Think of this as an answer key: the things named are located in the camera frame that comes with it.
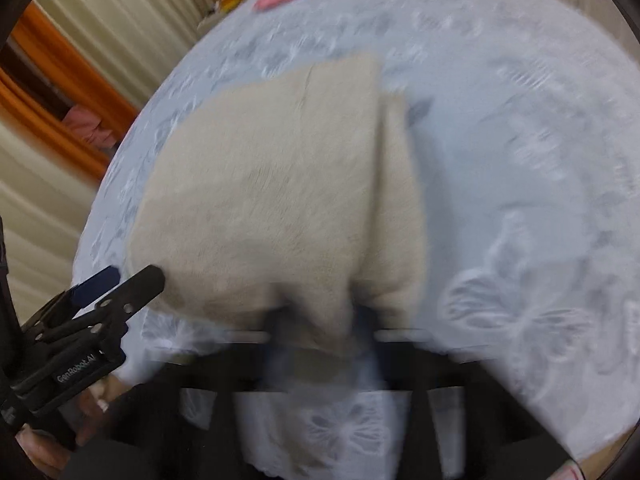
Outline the person's left hand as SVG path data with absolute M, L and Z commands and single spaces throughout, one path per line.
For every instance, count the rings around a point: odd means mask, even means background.
M 35 426 L 25 424 L 15 440 L 47 479 L 58 479 L 73 452 L 98 432 L 106 411 L 131 388 L 115 374 L 109 374 L 53 411 L 51 418 Z

